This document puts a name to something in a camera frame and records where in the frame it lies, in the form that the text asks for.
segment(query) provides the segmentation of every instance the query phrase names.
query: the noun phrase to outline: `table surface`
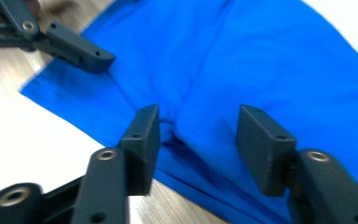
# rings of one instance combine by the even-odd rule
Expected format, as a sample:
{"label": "table surface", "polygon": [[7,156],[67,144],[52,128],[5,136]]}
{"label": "table surface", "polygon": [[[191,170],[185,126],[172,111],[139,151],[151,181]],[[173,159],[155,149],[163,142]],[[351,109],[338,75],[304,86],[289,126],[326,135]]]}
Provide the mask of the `table surface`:
{"label": "table surface", "polygon": [[[52,20],[80,32],[112,0],[40,0],[43,28]],[[308,0],[358,50],[358,1]],[[90,155],[102,148],[63,119],[19,94],[51,58],[41,52],[0,49],[0,189],[33,182],[44,192],[83,174]],[[226,223],[158,181],[149,197],[130,197],[131,223]]]}

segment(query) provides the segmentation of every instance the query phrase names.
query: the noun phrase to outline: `cloth fold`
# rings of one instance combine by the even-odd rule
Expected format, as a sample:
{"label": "cloth fold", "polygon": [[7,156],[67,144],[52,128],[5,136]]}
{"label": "cloth fold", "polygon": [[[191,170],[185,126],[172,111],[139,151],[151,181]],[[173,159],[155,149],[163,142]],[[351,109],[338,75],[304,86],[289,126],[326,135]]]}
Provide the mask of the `cloth fold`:
{"label": "cloth fold", "polygon": [[117,55],[108,71],[54,61],[21,92],[108,147],[159,104],[155,178],[229,222],[290,222],[235,148],[242,104],[358,182],[358,54],[304,3],[117,0],[82,35]]}

